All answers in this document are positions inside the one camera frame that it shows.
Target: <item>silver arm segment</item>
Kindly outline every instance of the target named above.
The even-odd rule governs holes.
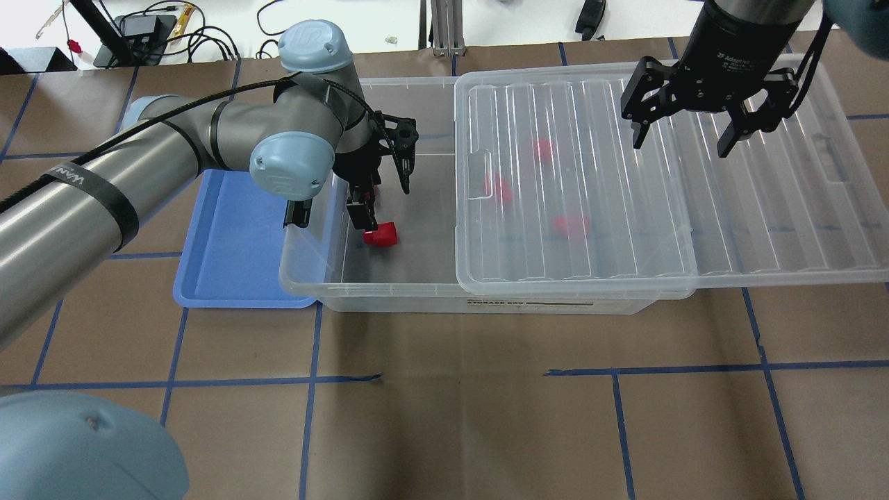
[[[324,79],[363,99],[351,54],[345,66],[323,72]],[[327,92],[335,91],[328,87]],[[139,120],[186,102],[163,97],[149,104]],[[210,102],[150,126],[81,167],[116,187],[142,227],[204,169],[248,170],[257,145],[276,134],[311,134],[330,144],[332,152],[363,147],[372,139],[369,117],[352,100],[343,102],[338,116],[319,100],[317,89],[302,85],[280,89],[270,105]],[[122,238],[115,217],[97,198],[62,182],[50,182],[1,213],[0,351],[114,253]]]

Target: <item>desk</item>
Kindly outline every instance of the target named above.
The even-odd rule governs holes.
[[[447,76],[684,43],[356,64]],[[823,59],[889,201],[889,65],[841,33]],[[0,196],[107,138],[127,101],[278,72],[244,60],[0,77]],[[701,290],[627,317],[185,310],[171,290],[195,197],[196,183],[0,354],[0,383],[158,419],[185,455],[189,499],[889,496],[884,284]]]

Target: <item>cable strap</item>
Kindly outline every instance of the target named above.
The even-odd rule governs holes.
[[[139,233],[139,215],[136,214],[136,209],[132,207],[130,200],[114,184],[71,162],[56,165],[44,175],[78,188],[95,198],[108,210],[120,228],[121,241],[117,250],[136,238],[136,234]]]
[[[311,73],[300,71],[288,76],[287,79],[289,81],[285,80],[275,88],[275,101],[286,88],[298,85],[316,101],[324,104],[333,113],[333,117],[340,122],[343,131],[347,130],[348,104],[340,97],[339,93],[333,91],[333,85],[330,82]]]

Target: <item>metal post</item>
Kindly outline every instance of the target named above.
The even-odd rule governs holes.
[[[71,0],[70,3],[90,25],[99,40],[111,51],[116,61],[115,66],[130,66],[132,64],[132,52],[126,40],[120,36],[111,26],[110,22],[96,7],[92,0]]]
[[[463,55],[463,0],[432,1],[432,53],[436,57]]]

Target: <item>clear plastic storage box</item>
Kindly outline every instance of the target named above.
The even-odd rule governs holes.
[[[681,112],[632,149],[634,67],[364,81],[418,121],[411,194],[380,168],[400,242],[365,246],[331,183],[287,230],[282,285],[335,310],[632,313],[702,287],[889,279],[889,213],[823,69],[795,117],[721,159],[719,115]]]

